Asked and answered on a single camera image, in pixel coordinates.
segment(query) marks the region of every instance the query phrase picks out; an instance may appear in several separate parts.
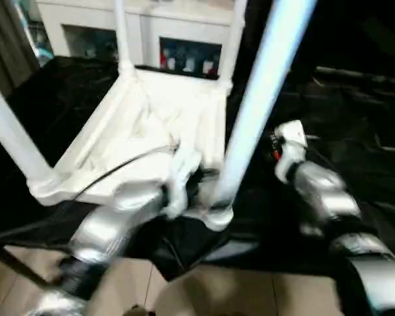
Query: red object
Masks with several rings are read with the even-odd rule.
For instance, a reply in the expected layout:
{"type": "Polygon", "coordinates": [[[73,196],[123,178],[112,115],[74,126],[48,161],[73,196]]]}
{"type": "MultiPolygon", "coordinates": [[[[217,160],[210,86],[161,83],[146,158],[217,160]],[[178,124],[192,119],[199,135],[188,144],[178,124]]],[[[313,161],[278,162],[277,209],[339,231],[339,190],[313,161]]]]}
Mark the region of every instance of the red object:
{"type": "Polygon", "coordinates": [[[160,65],[161,65],[162,69],[166,69],[167,68],[167,58],[165,57],[163,52],[161,52],[161,54],[159,56],[159,62],[160,62],[160,65]]]}
{"type": "Polygon", "coordinates": [[[279,153],[275,150],[274,151],[274,158],[279,161],[279,159],[281,158],[281,156],[279,155],[279,153]]]}

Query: cable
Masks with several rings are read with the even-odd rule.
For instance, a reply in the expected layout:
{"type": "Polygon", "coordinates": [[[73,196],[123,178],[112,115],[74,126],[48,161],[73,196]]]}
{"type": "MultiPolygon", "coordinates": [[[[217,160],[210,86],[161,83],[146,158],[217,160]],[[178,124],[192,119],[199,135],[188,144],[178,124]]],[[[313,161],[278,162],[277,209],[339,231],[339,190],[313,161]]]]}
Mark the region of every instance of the cable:
{"type": "Polygon", "coordinates": [[[85,193],[85,191],[89,190],[92,186],[96,185],[98,182],[101,182],[102,180],[104,180],[105,178],[107,178],[108,176],[112,175],[113,173],[117,172],[118,170],[120,170],[121,168],[125,167],[126,165],[129,165],[130,163],[133,163],[134,161],[141,159],[147,155],[150,155],[152,153],[157,153],[160,151],[166,151],[166,150],[171,150],[174,151],[177,147],[176,146],[163,146],[163,147],[158,147],[155,149],[151,149],[145,153],[141,153],[119,165],[117,165],[116,167],[110,169],[109,171],[107,171],[106,173],[104,173],[103,175],[101,175],[99,178],[95,179],[93,182],[91,182],[90,184],[88,184],[83,190],[81,190],[80,192],[78,192],[72,199],[70,199],[68,201],[67,204],[65,204],[64,206],[62,206],[60,209],[58,208],[56,210],[56,213],[54,215],[52,215],[50,218],[42,220],[42,221],[38,221],[32,224],[27,224],[25,226],[22,227],[18,227],[15,229],[11,229],[11,230],[7,230],[5,232],[1,232],[0,233],[0,238],[6,238],[6,237],[10,237],[13,236],[15,234],[21,234],[23,232],[28,232],[29,230],[32,229],[37,229],[37,228],[44,228],[47,226],[53,226],[55,224],[60,224],[62,222],[67,222],[67,221],[73,221],[75,218],[67,218],[66,220],[62,219],[59,222],[57,222],[57,219],[59,219],[62,215],[64,215],[64,213],[67,211],[67,209],[74,204],[74,202],[76,201],[76,199],[78,199],[83,193],[85,193]]]}
{"type": "Polygon", "coordinates": [[[115,166],[114,168],[110,169],[109,171],[107,171],[105,174],[101,175],[99,178],[95,179],[93,182],[91,182],[90,184],[88,184],[83,190],[81,190],[79,193],[77,193],[72,199],[69,200],[68,205],[64,205],[61,210],[57,210],[56,213],[54,213],[53,217],[57,220],[59,217],[61,217],[62,215],[64,215],[64,213],[67,211],[67,209],[76,202],[76,200],[86,191],[88,191],[92,186],[95,186],[97,183],[101,182],[102,180],[104,180],[105,178],[107,178],[108,176],[111,176],[113,173],[117,172],[118,170],[120,170],[121,168],[129,165],[130,163],[133,163],[134,161],[141,159],[145,156],[148,156],[152,153],[157,153],[160,151],[166,151],[166,150],[175,150],[176,147],[175,146],[163,146],[163,147],[158,147],[155,149],[151,149],[145,153],[141,153],[121,164],[119,164],[118,166],[115,166]]]}

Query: black cable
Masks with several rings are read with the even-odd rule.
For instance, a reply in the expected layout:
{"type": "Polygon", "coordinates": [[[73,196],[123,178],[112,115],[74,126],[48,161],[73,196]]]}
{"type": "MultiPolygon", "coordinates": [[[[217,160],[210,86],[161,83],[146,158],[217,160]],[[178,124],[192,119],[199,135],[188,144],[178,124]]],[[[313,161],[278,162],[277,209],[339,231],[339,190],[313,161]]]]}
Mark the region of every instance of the black cable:
{"type": "Polygon", "coordinates": [[[168,246],[171,254],[174,256],[177,265],[182,269],[182,272],[186,272],[186,268],[184,266],[183,260],[181,259],[180,254],[178,253],[176,247],[166,237],[162,237],[162,241],[168,246]]]}
{"type": "Polygon", "coordinates": [[[105,178],[107,178],[108,176],[112,175],[113,173],[117,172],[118,170],[120,170],[121,168],[123,168],[124,166],[133,163],[134,161],[143,158],[147,155],[150,155],[152,153],[157,153],[160,151],[166,151],[166,150],[175,150],[176,147],[174,146],[163,146],[163,147],[158,147],[152,150],[149,150],[145,153],[141,153],[121,164],[119,164],[118,166],[112,168],[111,170],[107,171],[105,174],[101,175],[99,178],[95,179],[93,182],[91,182],[90,184],[88,184],[82,191],[80,191],[79,193],[77,193],[72,199],[70,199],[68,201],[68,203],[64,204],[61,209],[57,209],[56,213],[54,215],[52,215],[50,218],[42,220],[42,221],[38,221],[32,224],[27,224],[25,226],[22,227],[18,227],[15,229],[11,229],[11,230],[7,230],[5,232],[1,232],[0,233],[0,238],[6,238],[6,237],[10,237],[13,236],[15,234],[21,234],[23,232],[28,232],[29,230],[32,229],[37,229],[37,228],[44,228],[44,227],[48,227],[48,226],[53,226],[55,224],[60,224],[62,222],[67,222],[67,221],[73,221],[75,218],[69,217],[66,220],[62,219],[59,222],[57,222],[57,220],[64,215],[64,213],[67,211],[67,209],[74,204],[74,202],[76,202],[76,199],[78,199],[83,193],[85,193],[85,191],[89,190],[92,186],[96,185],[98,182],[101,182],[102,180],[104,180],[105,178]]]}

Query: tiled floor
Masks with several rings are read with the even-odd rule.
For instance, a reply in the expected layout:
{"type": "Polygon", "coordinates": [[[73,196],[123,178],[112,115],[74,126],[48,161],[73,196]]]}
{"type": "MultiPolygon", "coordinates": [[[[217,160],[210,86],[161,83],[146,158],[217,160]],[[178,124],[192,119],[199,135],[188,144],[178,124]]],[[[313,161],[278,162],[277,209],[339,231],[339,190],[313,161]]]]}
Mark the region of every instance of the tiled floor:
{"type": "MultiPolygon", "coordinates": [[[[61,254],[12,248],[45,278],[55,273],[61,254]]],[[[0,316],[28,311],[41,290],[0,264],[0,316]]],[[[93,316],[122,316],[133,305],[158,316],[340,316],[332,280],[202,266],[167,284],[149,262],[121,259],[103,281],[93,316]]]]}

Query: curtain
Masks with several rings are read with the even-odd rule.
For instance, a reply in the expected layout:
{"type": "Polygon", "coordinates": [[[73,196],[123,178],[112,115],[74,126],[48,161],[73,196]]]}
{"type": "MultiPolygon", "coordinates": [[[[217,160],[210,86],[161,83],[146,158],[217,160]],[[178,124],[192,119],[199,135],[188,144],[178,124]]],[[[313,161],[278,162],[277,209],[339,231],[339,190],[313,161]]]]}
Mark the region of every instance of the curtain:
{"type": "Polygon", "coordinates": [[[39,68],[13,0],[0,0],[0,90],[8,96],[39,68]]]}

